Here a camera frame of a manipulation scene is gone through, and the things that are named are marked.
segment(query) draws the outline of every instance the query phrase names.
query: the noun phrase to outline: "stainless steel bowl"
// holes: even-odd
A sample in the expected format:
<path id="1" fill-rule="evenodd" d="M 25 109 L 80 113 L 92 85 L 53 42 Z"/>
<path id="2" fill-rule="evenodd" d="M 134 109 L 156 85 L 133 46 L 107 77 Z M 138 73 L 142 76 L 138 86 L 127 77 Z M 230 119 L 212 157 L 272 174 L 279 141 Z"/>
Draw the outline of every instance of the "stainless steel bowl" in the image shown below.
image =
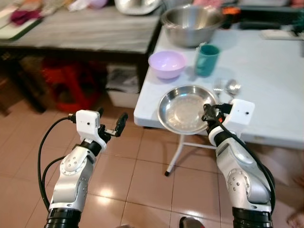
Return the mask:
<path id="1" fill-rule="evenodd" d="M 216 97 L 197 85 L 184 85 L 168 92 L 158 109 L 158 119 L 169 131 L 177 134 L 197 134 L 207 128 L 201 120 L 204 104 L 215 105 Z"/>
<path id="2" fill-rule="evenodd" d="M 179 6 L 166 11 L 161 22 L 169 40 L 183 47 L 209 42 L 224 21 L 220 10 L 211 6 Z"/>
<path id="3" fill-rule="evenodd" d="M 123 14 L 145 15 L 151 13 L 162 3 L 161 0 L 114 0 L 115 6 Z"/>

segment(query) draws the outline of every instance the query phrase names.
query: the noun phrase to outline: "metal spoon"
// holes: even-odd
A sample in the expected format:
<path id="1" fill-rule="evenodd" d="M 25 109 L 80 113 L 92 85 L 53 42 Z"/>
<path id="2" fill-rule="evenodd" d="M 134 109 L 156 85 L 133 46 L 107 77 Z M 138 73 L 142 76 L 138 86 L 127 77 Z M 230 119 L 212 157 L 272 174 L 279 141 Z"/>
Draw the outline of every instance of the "metal spoon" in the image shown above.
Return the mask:
<path id="1" fill-rule="evenodd" d="M 213 91 L 217 95 L 219 101 L 220 93 L 223 91 L 222 80 L 220 78 L 215 79 Z"/>
<path id="2" fill-rule="evenodd" d="M 237 83 L 236 80 L 231 79 L 226 84 L 226 93 L 229 94 L 232 98 L 239 94 L 241 89 L 241 84 Z"/>

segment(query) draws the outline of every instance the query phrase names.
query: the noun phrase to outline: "teal cup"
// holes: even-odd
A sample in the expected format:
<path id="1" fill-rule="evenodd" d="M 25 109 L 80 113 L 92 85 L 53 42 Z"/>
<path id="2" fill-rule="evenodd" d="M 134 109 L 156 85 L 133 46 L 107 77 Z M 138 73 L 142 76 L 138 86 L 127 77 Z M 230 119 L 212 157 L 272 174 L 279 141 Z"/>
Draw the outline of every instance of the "teal cup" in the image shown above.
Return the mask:
<path id="1" fill-rule="evenodd" d="M 199 46 L 197 52 L 195 74 L 208 77 L 214 70 L 220 50 L 214 45 L 206 44 Z"/>

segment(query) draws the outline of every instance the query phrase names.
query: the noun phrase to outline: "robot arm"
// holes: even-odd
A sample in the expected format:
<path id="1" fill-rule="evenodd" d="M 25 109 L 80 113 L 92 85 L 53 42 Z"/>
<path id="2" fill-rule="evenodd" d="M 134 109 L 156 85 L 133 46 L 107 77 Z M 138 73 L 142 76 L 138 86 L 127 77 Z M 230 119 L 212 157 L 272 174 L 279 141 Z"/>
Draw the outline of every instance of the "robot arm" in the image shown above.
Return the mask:
<path id="1" fill-rule="evenodd" d="M 272 185 L 273 177 L 267 168 L 263 166 L 261 169 L 257 158 L 235 140 L 249 124 L 254 107 L 251 102 L 234 99 L 230 104 L 217 105 L 219 112 L 216 115 L 213 107 L 205 105 L 202 118 L 208 122 L 211 144 L 217 147 L 217 165 L 226 180 L 235 228 L 273 227 L 271 198 L 274 196 L 266 176 L 271 177 Z"/>
<path id="2" fill-rule="evenodd" d="M 71 118 L 76 123 L 82 142 L 60 164 L 60 176 L 54 188 L 45 228 L 78 227 L 96 157 L 106 149 L 111 136 L 120 136 L 127 118 L 128 115 L 123 114 L 115 130 L 107 130 L 100 125 L 98 112 L 80 110 Z"/>

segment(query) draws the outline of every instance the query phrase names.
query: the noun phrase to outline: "cutting board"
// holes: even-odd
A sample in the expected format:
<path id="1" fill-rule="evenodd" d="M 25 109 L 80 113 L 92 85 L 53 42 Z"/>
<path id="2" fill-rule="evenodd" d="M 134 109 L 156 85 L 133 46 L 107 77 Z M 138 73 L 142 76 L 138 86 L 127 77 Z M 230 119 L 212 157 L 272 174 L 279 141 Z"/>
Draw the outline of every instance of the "cutting board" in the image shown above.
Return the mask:
<path id="1" fill-rule="evenodd" d="M 20 26 L 11 23 L 10 16 L 17 8 L 8 6 L 0 11 L 0 40 L 19 39 L 42 21 L 41 19 L 31 19 Z"/>
<path id="2" fill-rule="evenodd" d="M 17 26 L 13 23 L 0 28 L 0 40 L 16 40 L 38 25 L 41 19 L 31 19 L 23 25 Z"/>

